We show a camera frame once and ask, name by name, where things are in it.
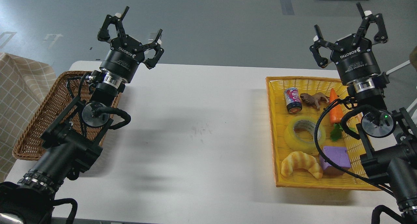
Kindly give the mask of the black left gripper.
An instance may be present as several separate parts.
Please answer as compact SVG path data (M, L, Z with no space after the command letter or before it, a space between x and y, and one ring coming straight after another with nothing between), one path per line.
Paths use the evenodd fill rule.
M147 44L142 44L125 33L122 21L129 9L130 7L126 6L123 13L106 15L97 35L98 41L110 44L110 50L99 66L100 70L120 76L125 83L133 80L140 64L144 64L149 70L155 68L164 53L161 42L162 29L159 29L155 38ZM116 28L115 38L110 36L110 25Z

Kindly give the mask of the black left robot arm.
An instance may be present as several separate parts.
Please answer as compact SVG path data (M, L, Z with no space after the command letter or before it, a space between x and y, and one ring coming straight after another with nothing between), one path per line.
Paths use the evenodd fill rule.
M164 53L162 29L148 44L126 34L123 20L129 10L106 15L97 39L110 44L99 71L79 77L77 95L67 88L72 100L41 135L45 154L17 182L1 183L2 224L50 224L54 208L70 204L67 224L74 223L78 203L73 198L55 199L67 178L76 180L97 161L103 149L99 143L108 130L117 130L131 116L112 104L133 80L140 64L155 68Z

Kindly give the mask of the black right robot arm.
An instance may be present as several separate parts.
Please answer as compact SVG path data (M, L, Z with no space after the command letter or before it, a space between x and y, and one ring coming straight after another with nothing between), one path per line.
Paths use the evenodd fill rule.
M332 43L323 38L318 25L316 38L310 51L317 65L325 68L332 61L341 83L347 87L347 97L337 98L319 116L314 129L314 142L318 153L334 168L360 179L395 198L399 209L379 205L374 208L371 223L379 224L386 213L401 224L415 224L416 218L416 125L405 108L388 111L384 89L388 75L381 72L372 46L388 40L381 13L364 11L356 3L361 23L354 34ZM345 134L360 140L365 152L359 156L365 175L349 172L336 165L318 145L318 129L323 118L334 107L345 105L348 112L341 120Z

